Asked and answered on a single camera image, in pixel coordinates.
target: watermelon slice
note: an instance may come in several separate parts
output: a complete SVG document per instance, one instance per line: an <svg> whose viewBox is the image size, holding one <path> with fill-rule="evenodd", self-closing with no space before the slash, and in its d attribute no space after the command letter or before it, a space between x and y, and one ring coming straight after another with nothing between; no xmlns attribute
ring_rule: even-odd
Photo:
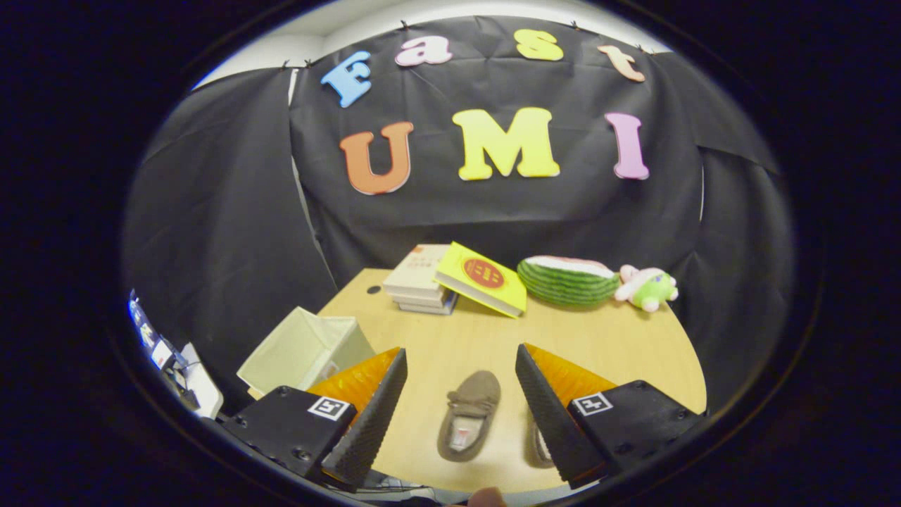
<svg viewBox="0 0 901 507"><path fill-rule="evenodd" d="M610 299L620 277L597 261L536 255L523 259L516 272L536 298L561 306L593 306Z"/></svg>

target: shoe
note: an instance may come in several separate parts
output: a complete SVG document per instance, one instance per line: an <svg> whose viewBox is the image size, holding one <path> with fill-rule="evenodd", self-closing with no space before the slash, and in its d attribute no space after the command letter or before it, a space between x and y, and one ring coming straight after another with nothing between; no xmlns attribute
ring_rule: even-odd
<svg viewBox="0 0 901 507"><path fill-rule="evenodd" d="M438 454L449 461L469 461L485 444L501 400L501 384L491 372L475 372L457 391L448 392L448 400Z"/></svg>
<svg viewBox="0 0 901 507"><path fill-rule="evenodd" d="M554 462L551 459L551 452L548 445L544 443L542 432L535 423L535 417L529 411L529 430L526 432L525 438L525 461L536 468L551 468Z"/></svg>

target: white fabric box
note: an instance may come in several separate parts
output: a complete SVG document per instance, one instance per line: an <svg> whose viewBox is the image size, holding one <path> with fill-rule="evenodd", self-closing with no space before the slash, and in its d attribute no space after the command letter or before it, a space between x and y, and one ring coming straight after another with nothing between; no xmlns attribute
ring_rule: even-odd
<svg viewBox="0 0 901 507"><path fill-rule="evenodd" d="M244 361L238 376L262 394L279 385L306 390L375 354L354 317L317 317L297 307Z"/></svg>

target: letter m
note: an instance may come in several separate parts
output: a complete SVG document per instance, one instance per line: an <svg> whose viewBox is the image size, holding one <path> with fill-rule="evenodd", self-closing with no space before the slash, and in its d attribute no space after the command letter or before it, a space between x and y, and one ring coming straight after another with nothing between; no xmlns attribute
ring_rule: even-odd
<svg viewBox="0 0 901 507"><path fill-rule="evenodd" d="M504 129L484 109L460 111L452 118L463 129L464 165L460 177L464 180L491 178L491 166L485 162L485 153L491 157L497 170L510 175L520 152L523 159L516 171L526 178L557 176L560 166L551 154L548 123L551 112L539 107L524 107L516 112L510 129Z"/></svg>

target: black cloth backdrop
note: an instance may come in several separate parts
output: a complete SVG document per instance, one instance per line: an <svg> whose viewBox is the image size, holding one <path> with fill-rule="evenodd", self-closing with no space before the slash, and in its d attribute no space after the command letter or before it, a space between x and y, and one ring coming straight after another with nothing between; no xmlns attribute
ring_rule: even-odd
<svg viewBox="0 0 901 507"><path fill-rule="evenodd" d="M293 182L290 74L247 72L186 98L150 143L126 211L124 278L163 336L195 345L226 413L250 398L235 372L259 341L336 293Z"/></svg>
<svg viewBox="0 0 901 507"><path fill-rule="evenodd" d="M552 33L563 60L523 57L513 37L523 28ZM453 58L396 65L400 45L424 35L448 38ZM646 80L623 77L599 45L635 58ZM356 51L371 53L372 88L341 108L320 80ZM387 32L297 72L289 109L289 71L247 72L195 91L151 143L135 181L141 212L126 225L126 280L163 334L196 344L226 412L250 401L235 372L291 308L317 311L336 284L365 267L393 267L417 243L458 241L511 267L556 254L668 270L712 410L776 343L795 262L784 182L740 108L678 55L558 23L476 16ZM506 129L527 106L552 113L560 175L461 180L464 147L451 117L485 109ZM616 138L604 119L614 112L642 121L647 180L614 175ZM392 193L359 193L341 139L372 132L372 168L385 172L380 131L402 121L414 124L409 180Z"/></svg>

